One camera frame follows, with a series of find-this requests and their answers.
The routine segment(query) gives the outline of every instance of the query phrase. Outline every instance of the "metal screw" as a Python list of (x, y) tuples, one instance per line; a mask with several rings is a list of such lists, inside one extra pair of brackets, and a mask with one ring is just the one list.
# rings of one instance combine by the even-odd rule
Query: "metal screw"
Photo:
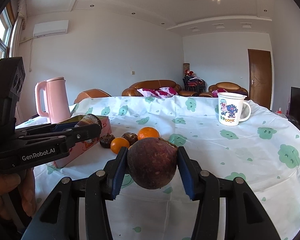
[(61, 180), (61, 183), (67, 184), (69, 181), (70, 181), (70, 178), (69, 178), (69, 177), (64, 177), (64, 178)]
[(98, 170), (97, 172), (96, 172), (96, 175), (98, 176), (98, 177), (102, 177), (102, 176), (104, 176), (106, 174), (106, 172), (104, 171), (104, 170)]
[(203, 171), (200, 171), (200, 175), (204, 176), (204, 177), (208, 177), (210, 175), (210, 173), (209, 173), (209, 171), (203, 170)]
[(237, 177), (235, 178), (235, 182), (238, 184), (242, 184), (244, 182), (243, 178)]

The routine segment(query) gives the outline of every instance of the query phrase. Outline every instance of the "white ceiling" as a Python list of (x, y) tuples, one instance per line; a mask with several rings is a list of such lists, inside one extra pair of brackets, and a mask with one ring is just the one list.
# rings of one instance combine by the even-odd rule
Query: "white ceiling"
[[(269, 25), (273, 5), (274, 0), (27, 0), (30, 16), (72, 9), (97, 9), (145, 20), (183, 36), (211, 31), (233, 31), (238, 28), (267, 32), (267, 28), (262, 28)], [(208, 25), (207, 19), (214, 23)], [(215, 25), (211, 28), (211, 24), (218, 23), (218, 19), (221, 20), (220, 23), (235, 21), (224, 24), (225, 29), (222, 30), (216, 29)], [(253, 24), (250, 29), (242, 29), (242, 22)], [(200, 31), (193, 33), (188, 29), (198, 24)]]

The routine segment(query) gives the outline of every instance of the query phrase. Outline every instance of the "kettle handle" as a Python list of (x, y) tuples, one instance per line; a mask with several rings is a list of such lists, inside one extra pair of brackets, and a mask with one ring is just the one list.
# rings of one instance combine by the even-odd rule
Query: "kettle handle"
[[(42, 108), (41, 108), (40, 90), (43, 90), (43, 97), (44, 97), (46, 112), (43, 112)], [(47, 102), (48, 102), (48, 99), (47, 99), (47, 82), (46, 81), (41, 81), (41, 82), (37, 83), (36, 86), (35, 86), (35, 89), (34, 89), (34, 93), (35, 93), (35, 105), (37, 107), (38, 115), (49, 118), (49, 113), (47, 111), (48, 106), (46, 105)]]

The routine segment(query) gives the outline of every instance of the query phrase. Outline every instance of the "white and pink cushion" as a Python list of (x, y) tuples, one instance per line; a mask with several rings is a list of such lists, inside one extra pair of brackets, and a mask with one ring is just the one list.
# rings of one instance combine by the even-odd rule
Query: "white and pink cushion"
[(172, 98), (172, 95), (170, 95), (169, 93), (162, 91), (162, 90), (156, 90), (156, 93), (158, 95), (159, 98)]
[(172, 87), (164, 87), (164, 88), (160, 88), (159, 90), (167, 92), (169, 95), (172, 96), (178, 96), (177, 91), (175, 91)]
[(137, 91), (143, 95), (144, 97), (154, 97), (154, 98), (159, 98), (155, 90), (152, 89), (147, 89), (147, 88), (140, 88), (137, 89)]

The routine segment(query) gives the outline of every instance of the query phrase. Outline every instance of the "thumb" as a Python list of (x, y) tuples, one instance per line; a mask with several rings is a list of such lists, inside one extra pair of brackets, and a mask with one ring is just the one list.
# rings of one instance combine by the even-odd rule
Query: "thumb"
[(0, 196), (12, 191), (20, 182), (20, 176), (16, 173), (7, 175), (0, 173)]

